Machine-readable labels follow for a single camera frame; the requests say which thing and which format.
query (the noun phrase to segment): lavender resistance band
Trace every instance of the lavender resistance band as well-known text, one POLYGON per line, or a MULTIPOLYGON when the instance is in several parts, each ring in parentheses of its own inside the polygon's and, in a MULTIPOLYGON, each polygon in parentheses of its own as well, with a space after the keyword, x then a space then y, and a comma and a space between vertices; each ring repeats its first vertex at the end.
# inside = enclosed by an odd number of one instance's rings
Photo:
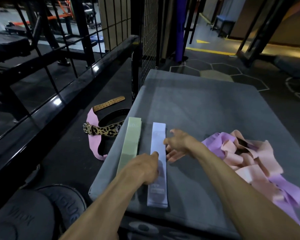
POLYGON ((156 181, 148 185, 147 206, 167 208, 167 163, 166 163, 166 147, 164 139, 166 138, 166 124, 153 123, 151 151, 159 153, 158 171, 159 176, 156 181))

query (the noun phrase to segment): leopard print belt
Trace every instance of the leopard print belt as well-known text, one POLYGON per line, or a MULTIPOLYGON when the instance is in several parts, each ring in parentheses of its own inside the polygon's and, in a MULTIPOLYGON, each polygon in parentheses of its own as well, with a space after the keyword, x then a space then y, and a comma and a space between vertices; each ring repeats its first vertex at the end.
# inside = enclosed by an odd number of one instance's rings
POLYGON ((94 126, 89 124, 88 122, 83 125, 83 130, 85 133, 95 136, 95 135, 102 135, 102 136, 116 136, 124 121, 120 121, 111 125, 106 125, 110 120, 115 119, 116 117, 128 115, 130 109, 124 108, 116 110, 99 121, 99 126, 94 126))

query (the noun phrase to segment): hand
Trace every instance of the hand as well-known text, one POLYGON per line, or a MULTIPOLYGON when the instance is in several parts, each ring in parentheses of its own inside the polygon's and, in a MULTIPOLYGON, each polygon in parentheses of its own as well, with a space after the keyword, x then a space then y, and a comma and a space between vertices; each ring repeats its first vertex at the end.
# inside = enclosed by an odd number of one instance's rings
POLYGON ((153 152, 151 155, 143 153, 131 159, 124 167, 129 173, 136 173, 141 176, 143 184, 152 184, 158 177, 159 154, 153 152))
POLYGON ((167 145, 168 161, 175 162, 186 154, 191 155, 188 145, 196 141, 196 139, 180 129, 172 129, 170 132, 173 133, 174 136, 165 138, 163 141, 164 145, 167 145))

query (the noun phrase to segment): black padded seat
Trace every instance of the black padded seat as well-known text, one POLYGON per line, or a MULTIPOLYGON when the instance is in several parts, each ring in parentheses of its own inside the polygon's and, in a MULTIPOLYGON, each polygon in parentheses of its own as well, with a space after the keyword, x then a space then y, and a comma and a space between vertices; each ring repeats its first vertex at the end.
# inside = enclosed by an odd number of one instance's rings
POLYGON ((0 34, 0 53, 29 52, 30 43, 27 37, 0 34))
POLYGON ((300 78, 300 58, 290 56, 276 56, 274 65, 294 78, 300 78))

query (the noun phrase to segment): purple punching bag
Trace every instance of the purple punching bag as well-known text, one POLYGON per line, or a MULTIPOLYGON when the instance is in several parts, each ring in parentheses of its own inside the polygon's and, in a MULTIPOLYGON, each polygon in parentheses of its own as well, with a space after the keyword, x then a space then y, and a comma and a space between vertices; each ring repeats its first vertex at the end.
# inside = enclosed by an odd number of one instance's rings
POLYGON ((187 0, 176 0, 176 62, 182 61, 187 0))

